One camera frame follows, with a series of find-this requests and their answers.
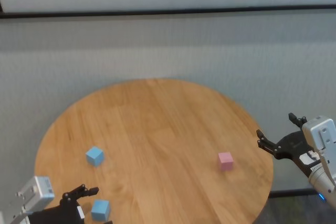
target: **black stripe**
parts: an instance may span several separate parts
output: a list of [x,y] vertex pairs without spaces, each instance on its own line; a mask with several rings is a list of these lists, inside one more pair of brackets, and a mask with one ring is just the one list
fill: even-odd
[[280,191],[271,191],[268,195],[268,198],[293,197],[293,196],[316,195],[316,194],[318,193],[313,188],[297,189],[297,190],[280,190]]
[[332,5],[284,5],[263,7],[237,7],[237,8],[210,8],[210,9],[175,9],[175,10],[134,10],[113,12],[58,12],[58,13],[0,13],[2,18],[47,18],[47,17],[97,17],[97,16],[124,16],[124,15],[159,15],[159,14],[200,14],[200,13],[233,13],[233,12],[259,12],[271,10],[316,10],[336,9]]

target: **blue light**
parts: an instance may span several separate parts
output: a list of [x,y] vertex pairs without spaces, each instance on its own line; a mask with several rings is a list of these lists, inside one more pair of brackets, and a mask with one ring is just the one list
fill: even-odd
[[320,195],[320,198],[321,198],[323,201],[326,200],[325,197],[324,197],[322,194],[319,194],[319,195]]

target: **block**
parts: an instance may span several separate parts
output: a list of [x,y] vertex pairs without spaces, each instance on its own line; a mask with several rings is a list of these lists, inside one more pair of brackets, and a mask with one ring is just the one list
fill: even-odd
[[218,154],[220,170],[232,170],[233,158],[230,152],[222,152]]
[[109,215],[111,212],[110,203],[108,200],[95,200],[92,210],[91,216],[95,221],[108,221]]
[[104,160],[104,152],[100,148],[94,146],[86,152],[86,159],[91,165],[98,166]]

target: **dark floor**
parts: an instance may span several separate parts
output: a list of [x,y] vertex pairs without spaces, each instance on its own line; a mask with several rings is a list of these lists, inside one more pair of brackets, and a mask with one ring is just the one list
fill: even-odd
[[318,195],[270,198],[254,224],[336,224],[336,210]]

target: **table top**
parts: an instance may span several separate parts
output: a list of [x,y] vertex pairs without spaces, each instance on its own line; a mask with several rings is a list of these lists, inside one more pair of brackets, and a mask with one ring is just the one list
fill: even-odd
[[[122,224],[252,223],[266,203],[271,155],[257,146],[257,123],[228,97],[195,83],[151,79],[116,84],[70,106],[39,147],[35,175],[49,176],[56,198],[86,184],[86,216],[109,200]],[[98,167],[85,153],[97,146]],[[218,153],[231,152],[221,172]]]

